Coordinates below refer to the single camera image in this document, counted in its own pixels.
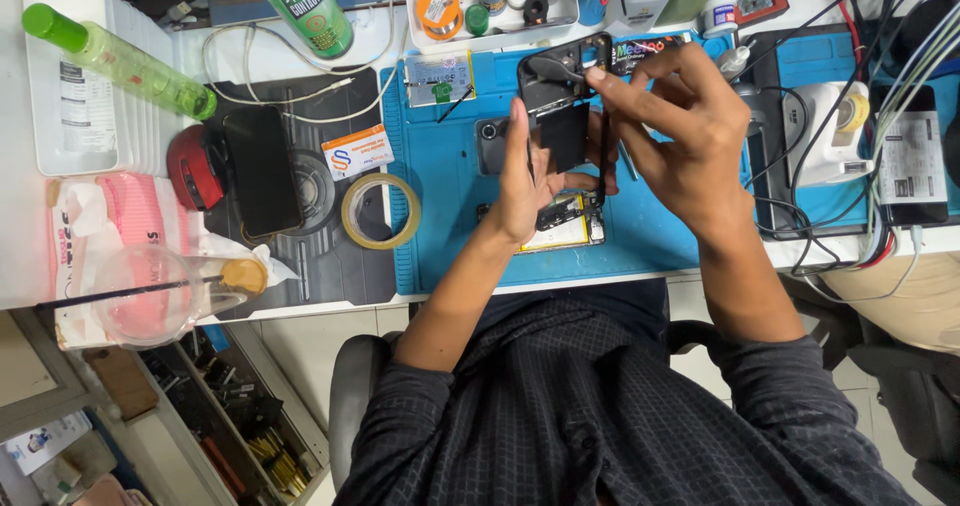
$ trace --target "man's right hand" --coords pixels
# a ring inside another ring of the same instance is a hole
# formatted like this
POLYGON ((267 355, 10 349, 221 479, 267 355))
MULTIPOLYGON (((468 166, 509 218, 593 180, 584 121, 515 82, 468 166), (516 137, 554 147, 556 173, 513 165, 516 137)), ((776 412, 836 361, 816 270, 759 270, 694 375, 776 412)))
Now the man's right hand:
POLYGON ((700 45, 644 59, 629 84, 596 68, 587 70, 586 82, 602 96, 613 134, 643 180, 702 244, 723 246, 744 230, 756 234, 754 199, 739 180, 750 109, 700 45), (674 142, 654 140, 644 124, 674 142))

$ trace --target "phone screen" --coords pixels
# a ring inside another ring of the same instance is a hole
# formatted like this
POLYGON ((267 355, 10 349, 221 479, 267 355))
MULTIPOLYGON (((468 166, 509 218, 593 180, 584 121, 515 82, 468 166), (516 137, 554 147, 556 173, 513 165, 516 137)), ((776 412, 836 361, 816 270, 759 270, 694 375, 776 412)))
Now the phone screen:
POLYGON ((262 238, 304 224, 290 148, 273 106, 244 107, 223 119, 243 231, 262 238))

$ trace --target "green liquid bottle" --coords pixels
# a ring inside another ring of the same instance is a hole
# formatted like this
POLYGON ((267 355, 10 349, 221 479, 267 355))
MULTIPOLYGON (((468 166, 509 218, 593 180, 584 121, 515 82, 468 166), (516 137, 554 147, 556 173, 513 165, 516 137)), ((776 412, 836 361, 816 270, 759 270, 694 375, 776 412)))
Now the green liquid bottle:
POLYGON ((354 29, 337 0, 267 0, 317 58, 340 58, 354 45, 354 29))
POLYGON ((72 21, 46 3, 34 3, 20 18, 27 34, 63 49, 71 63, 113 81, 128 92, 194 120, 217 109, 217 96, 203 84, 150 56, 92 21, 72 21))

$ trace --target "green spray can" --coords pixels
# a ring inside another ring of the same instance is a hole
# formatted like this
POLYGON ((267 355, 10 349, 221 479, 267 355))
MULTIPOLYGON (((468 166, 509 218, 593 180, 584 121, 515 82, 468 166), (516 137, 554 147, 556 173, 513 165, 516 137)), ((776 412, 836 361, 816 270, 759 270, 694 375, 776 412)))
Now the green spray can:
POLYGON ((354 45, 354 29, 337 0, 267 0, 317 58, 340 58, 354 45))

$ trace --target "clear plastic cup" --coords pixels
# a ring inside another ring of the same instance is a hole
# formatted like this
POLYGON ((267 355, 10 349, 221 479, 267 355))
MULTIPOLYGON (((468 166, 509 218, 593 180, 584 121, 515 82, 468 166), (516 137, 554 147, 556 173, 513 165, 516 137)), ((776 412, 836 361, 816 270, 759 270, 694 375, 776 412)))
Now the clear plastic cup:
POLYGON ((95 294, 183 284, 93 302, 93 315, 117 344, 157 347, 180 338, 199 319, 259 296, 266 279, 266 268, 254 259, 184 257, 164 245, 128 245, 97 269, 95 294), (211 277, 217 279, 204 281, 211 277))

